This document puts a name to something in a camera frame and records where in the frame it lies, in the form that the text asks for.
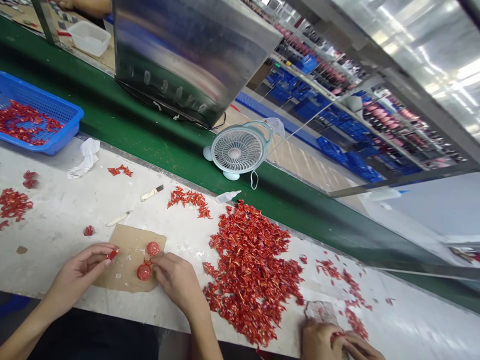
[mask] pile of red petals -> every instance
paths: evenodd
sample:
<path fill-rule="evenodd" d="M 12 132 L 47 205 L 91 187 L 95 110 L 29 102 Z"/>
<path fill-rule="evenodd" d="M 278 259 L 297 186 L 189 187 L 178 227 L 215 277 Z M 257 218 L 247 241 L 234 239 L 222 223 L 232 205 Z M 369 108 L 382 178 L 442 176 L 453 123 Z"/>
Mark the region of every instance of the pile of red petals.
<path fill-rule="evenodd" d="M 345 315 L 353 332 L 360 335 L 365 340 L 368 340 L 369 333 L 365 329 L 364 323 L 357 317 L 357 315 L 348 307 L 345 309 Z"/>
<path fill-rule="evenodd" d="M 36 175 L 36 172 L 27 170 L 26 173 L 23 174 L 23 178 L 25 179 L 25 181 L 23 182 L 23 186 L 27 189 L 31 189 L 35 185 L 37 185 L 37 180 L 33 179 Z"/>
<path fill-rule="evenodd" d="M 128 166 L 125 167 L 123 164 L 119 167 L 109 167 L 108 172 L 113 176 L 120 174 L 120 170 L 123 170 L 123 173 L 129 177 L 132 177 L 133 171 L 130 171 Z"/>
<path fill-rule="evenodd" d="M 23 105 L 10 100 L 10 106 L 0 110 L 0 132 L 22 140 L 28 144 L 40 146 L 47 141 L 36 139 L 36 135 L 42 131 L 57 133 L 63 124 L 39 112 L 30 105 Z M 21 126 L 22 124 L 36 125 L 31 128 Z"/>
<path fill-rule="evenodd" d="M 334 263 L 331 260 L 327 261 L 316 261 L 320 265 L 316 266 L 316 271 L 320 274 L 320 269 L 323 270 L 323 273 L 327 276 L 330 276 L 334 279 L 337 280 L 342 280 L 342 275 L 339 273 L 339 270 L 337 269 L 336 266 L 334 266 Z"/>
<path fill-rule="evenodd" d="M 369 338 L 369 334 L 365 329 L 364 324 L 360 319 L 358 319 L 357 315 L 350 309 L 350 308 L 361 308 L 364 306 L 366 309 L 373 311 L 373 307 L 368 305 L 365 301 L 362 294 L 360 294 L 360 286 L 359 284 L 353 279 L 352 275 L 346 270 L 343 269 L 343 273 L 340 274 L 337 267 L 334 266 L 334 263 L 331 260 L 327 261 L 319 261 L 316 260 L 319 264 L 316 266 L 316 270 L 320 273 L 320 269 L 323 270 L 323 273 L 326 276 L 332 277 L 337 280 L 344 280 L 349 286 L 349 291 L 343 289 L 344 292 L 349 293 L 355 297 L 355 300 L 345 300 L 345 315 L 347 317 L 348 323 L 350 324 L 352 330 L 363 337 L 364 339 Z"/>
<path fill-rule="evenodd" d="M 177 186 L 176 190 L 171 192 L 170 200 L 168 201 L 166 208 L 168 209 L 172 205 L 178 203 L 181 203 L 183 207 L 185 207 L 186 204 L 198 206 L 198 212 L 200 213 L 200 215 L 198 215 L 199 218 L 213 219 L 213 217 L 210 216 L 210 210 L 207 206 L 208 203 L 205 200 L 205 196 L 199 192 L 194 192 L 192 190 L 184 192 L 184 189 L 181 186 Z"/>
<path fill-rule="evenodd" d="M 305 304 L 299 283 L 303 268 L 295 260 L 276 256 L 288 251 L 290 234 L 271 223 L 261 211 L 238 201 L 232 213 L 220 215 L 218 233 L 209 245 L 220 257 L 218 269 L 204 263 L 214 277 L 203 293 L 210 310 L 218 312 L 251 344 L 267 347 L 276 339 L 276 327 L 291 296 Z"/>
<path fill-rule="evenodd" d="M 11 187 L 2 191 L 0 196 L 0 218 L 16 218 L 16 222 L 24 220 L 23 215 L 27 210 L 34 207 L 34 203 L 29 201 L 29 197 Z"/>

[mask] white tissue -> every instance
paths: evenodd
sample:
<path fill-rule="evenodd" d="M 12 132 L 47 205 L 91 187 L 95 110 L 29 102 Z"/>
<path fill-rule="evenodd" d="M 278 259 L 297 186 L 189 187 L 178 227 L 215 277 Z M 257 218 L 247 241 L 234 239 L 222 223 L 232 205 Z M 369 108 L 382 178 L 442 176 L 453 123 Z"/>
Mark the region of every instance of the white tissue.
<path fill-rule="evenodd" d="M 66 177 L 68 179 L 78 179 L 79 177 L 85 175 L 92 166 L 99 160 L 96 153 L 100 150 L 100 141 L 93 140 L 89 137 L 87 140 L 80 145 L 80 152 L 84 156 L 83 161 L 80 165 L 72 167 L 66 172 Z"/>

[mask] metal panel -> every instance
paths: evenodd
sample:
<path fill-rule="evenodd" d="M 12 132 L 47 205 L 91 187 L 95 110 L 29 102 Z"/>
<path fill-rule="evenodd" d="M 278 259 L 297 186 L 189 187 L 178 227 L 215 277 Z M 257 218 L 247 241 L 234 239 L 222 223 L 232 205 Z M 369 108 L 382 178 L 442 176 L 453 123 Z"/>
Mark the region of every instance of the metal panel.
<path fill-rule="evenodd" d="M 116 76 L 213 126 L 281 34 L 237 0 L 117 0 Z"/>

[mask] plastic bag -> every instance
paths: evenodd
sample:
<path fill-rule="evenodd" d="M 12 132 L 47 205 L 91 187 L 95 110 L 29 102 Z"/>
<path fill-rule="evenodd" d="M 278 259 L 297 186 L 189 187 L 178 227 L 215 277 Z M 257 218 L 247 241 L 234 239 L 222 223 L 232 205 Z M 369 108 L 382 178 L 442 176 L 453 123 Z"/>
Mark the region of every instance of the plastic bag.
<path fill-rule="evenodd" d="M 285 127 L 284 123 L 277 117 L 267 117 L 263 119 L 266 122 L 274 134 L 278 135 L 282 139 L 285 139 Z"/>

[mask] cardboard piece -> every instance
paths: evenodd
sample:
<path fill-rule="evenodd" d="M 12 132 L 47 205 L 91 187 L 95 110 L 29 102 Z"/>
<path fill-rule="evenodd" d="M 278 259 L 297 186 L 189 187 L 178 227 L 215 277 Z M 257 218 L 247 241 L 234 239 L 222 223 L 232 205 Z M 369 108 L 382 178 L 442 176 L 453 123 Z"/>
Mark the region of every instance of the cardboard piece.
<path fill-rule="evenodd" d="M 145 248 L 152 241 L 159 243 L 160 250 L 163 251 L 167 238 L 152 231 L 117 224 L 109 242 L 119 247 L 118 254 L 110 267 L 100 275 L 93 285 L 129 293 L 148 293 L 155 289 L 157 279 L 153 273 L 147 281 L 141 281 L 137 277 L 138 267 L 144 262 L 144 259 L 149 259 Z"/>

